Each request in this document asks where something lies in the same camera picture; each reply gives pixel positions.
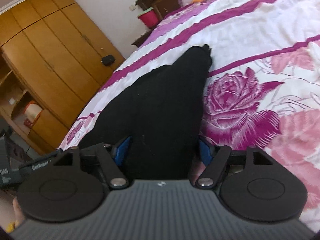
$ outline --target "gray gripper base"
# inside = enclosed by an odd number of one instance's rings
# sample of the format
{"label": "gray gripper base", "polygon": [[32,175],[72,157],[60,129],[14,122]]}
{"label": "gray gripper base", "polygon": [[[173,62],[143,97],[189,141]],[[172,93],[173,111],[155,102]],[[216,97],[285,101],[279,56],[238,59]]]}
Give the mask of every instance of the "gray gripper base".
{"label": "gray gripper base", "polygon": [[137,180],[128,189],[112,191],[82,219],[62,224],[26,220],[11,235],[16,240],[308,240],[314,234],[298,220],[270,225],[243,220],[227,211],[214,192],[187,180]]}

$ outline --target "pink container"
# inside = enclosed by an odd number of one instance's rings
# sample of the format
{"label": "pink container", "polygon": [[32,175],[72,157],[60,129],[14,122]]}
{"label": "pink container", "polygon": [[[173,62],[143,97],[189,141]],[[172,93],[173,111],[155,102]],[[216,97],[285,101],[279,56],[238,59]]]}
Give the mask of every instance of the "pink container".
{"label": "pink container", "polygon": [[142,14],[138,16],[138,19],[142,20],[142,22],[148,27],[152,28],[159,23],[157,15],[152,7],[145,10]]}

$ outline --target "black fabric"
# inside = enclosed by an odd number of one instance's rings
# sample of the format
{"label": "black fabric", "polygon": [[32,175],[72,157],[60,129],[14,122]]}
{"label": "black fabric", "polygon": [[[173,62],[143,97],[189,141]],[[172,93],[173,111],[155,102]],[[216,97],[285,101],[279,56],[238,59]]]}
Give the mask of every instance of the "black fabric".
{"label": "black fabric", "polygon": [[198,141],[210,48],[191,47],[172,65],[140,77],[114,98],[80,142],[115,144],[132,136],[121,167],[129,179],[186,179]]}

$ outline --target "black device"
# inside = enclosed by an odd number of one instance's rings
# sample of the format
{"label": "black device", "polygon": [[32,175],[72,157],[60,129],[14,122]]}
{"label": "black device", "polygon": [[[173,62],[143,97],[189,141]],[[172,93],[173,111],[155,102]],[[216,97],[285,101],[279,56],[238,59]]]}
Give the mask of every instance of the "black device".
{"label": "black device", "polygon": [[[200,138],[206,169],[195,186],[188,180],[129,183],[119,166],[130,140],[82,150],[71,147],[12,171],[23,181],[17,198],[27,219],[11,236],[15,240],[313,237],[298,220],[307,200],[305,186],[263,150],[234,151]],[[228,176],[234,164],[244,169]]]}
{"label": "black device", "polygon": [[116,61],[115,57],[112,55],[105,56],[101,59],[101,62],[105,66],[110,66]]}

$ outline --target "metal screw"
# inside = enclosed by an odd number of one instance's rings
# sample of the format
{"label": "metal screw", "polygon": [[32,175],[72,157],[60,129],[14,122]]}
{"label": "metal screw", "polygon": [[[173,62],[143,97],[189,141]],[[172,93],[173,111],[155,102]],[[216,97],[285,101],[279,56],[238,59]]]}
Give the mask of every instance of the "metal screw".
{"label": "metal screw", "polygon": [[213,180],[210,178],[202,178],[198,180],[198,184],[202,187],[208,187],[213,184]]}
{"label": "metal screw", "polygon": [[122,187],[127,183],[127,181],[123,178],[115,178],[111,180],[111,184],[114,187]]}

